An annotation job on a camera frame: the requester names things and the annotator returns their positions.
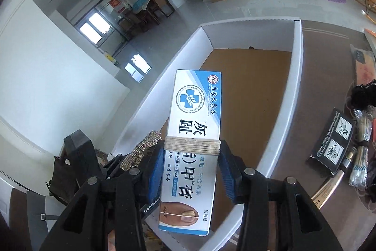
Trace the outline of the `white blue nail cream box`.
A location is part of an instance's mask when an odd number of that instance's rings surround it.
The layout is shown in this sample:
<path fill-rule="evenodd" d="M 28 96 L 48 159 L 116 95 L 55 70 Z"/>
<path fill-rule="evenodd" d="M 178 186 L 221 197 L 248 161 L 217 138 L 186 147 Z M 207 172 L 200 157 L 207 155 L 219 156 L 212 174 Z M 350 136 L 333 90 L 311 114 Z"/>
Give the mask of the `white blue nail cream box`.
<path fill-rule="evenodd" d="M 164 141 L 159 228 L 210 232 L 220 152 L 221 73 L 178 70 Z"/>

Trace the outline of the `black box with white labels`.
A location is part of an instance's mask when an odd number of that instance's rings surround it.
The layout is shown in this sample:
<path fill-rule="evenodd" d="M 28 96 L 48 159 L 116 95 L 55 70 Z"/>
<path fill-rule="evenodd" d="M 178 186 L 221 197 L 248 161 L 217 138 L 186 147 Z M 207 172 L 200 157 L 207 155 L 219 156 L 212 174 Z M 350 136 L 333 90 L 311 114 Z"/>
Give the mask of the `black box with white labels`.
<path fill-rule="evenodd" d="M 352 141 L 355 123 L 338 108 L 333 108 L 305 164 L 321 174 L 334 175 Z"/>

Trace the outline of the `black fuzzy cloth item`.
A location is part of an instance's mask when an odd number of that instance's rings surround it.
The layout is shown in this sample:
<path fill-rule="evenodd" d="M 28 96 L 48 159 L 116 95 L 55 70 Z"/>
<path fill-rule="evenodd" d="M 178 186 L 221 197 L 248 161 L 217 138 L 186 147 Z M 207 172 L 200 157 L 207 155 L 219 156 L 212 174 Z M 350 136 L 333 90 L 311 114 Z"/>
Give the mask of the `black fuzzy cloth item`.
<path fill-rule="evenodd" d="M 351 105 L 356 110 L 366 110 L 369 106 L 376 107 L 376 80 L 366 85 L 357 85 L 351 92 Z"/>

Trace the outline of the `phone case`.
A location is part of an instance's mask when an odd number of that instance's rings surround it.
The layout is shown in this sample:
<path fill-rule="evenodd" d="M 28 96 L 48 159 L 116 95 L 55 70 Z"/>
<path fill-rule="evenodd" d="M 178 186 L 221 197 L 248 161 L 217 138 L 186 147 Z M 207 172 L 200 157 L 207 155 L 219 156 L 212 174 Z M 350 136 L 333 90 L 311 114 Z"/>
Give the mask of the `phone case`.
<path fill-rule="evenodd" d="M 351 53 L 355 63 L 356 85 L 366 85 L 376 79 L 374 54 L 353 45 Z"/>

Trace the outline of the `white cardboard storage box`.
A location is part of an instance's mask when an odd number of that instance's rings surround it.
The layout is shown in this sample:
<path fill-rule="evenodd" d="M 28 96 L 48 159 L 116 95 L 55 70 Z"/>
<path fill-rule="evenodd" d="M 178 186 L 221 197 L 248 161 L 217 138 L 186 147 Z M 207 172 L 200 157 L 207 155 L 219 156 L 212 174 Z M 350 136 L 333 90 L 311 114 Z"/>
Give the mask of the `white cardboard storage box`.
<path fill-rule="evenodd" d="M 198 69 L 213 50 L 247 49 L 271 50 L 291 53 L 285 80 L 280 79 L 277 63 L 267 60 L 262 64 L 233 64 L 233 68 L 254 68 L 258 74 L 238 76 L 234 85 L 244 84 L 251 93 L 251 108 L 258 112 L 278 110 L 273 130 L 260 158 L 257 170 L 270 177 L 275 169 L 289 133 L 296 108 L 303 65 L 302 23 L 298 18 L 239 18 L 206 23 L 191 35 L 169 62 L 148 91 L 134 115 L 127 121 L 114 151 L 130 150 L 147 132 L 163 126 L 168 117 L 166 103 L 157 99 L 172 95 L 173 77 L 178 69 Z"/>

